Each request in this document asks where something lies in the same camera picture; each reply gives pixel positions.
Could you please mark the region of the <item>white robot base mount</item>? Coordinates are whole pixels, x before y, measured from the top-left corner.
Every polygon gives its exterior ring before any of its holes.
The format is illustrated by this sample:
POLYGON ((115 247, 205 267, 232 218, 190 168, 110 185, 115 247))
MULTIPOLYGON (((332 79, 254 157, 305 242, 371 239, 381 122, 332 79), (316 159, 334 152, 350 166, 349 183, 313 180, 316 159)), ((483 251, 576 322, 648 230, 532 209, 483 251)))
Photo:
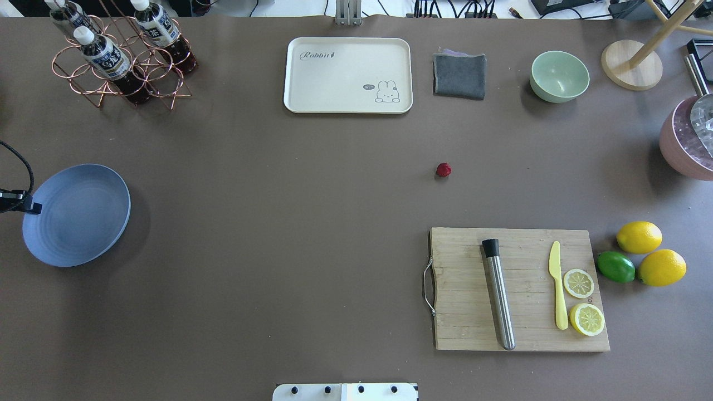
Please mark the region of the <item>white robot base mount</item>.
POLYGON ((282 384, 272 400, 419 400, 419 391, 412 383, 282 384))

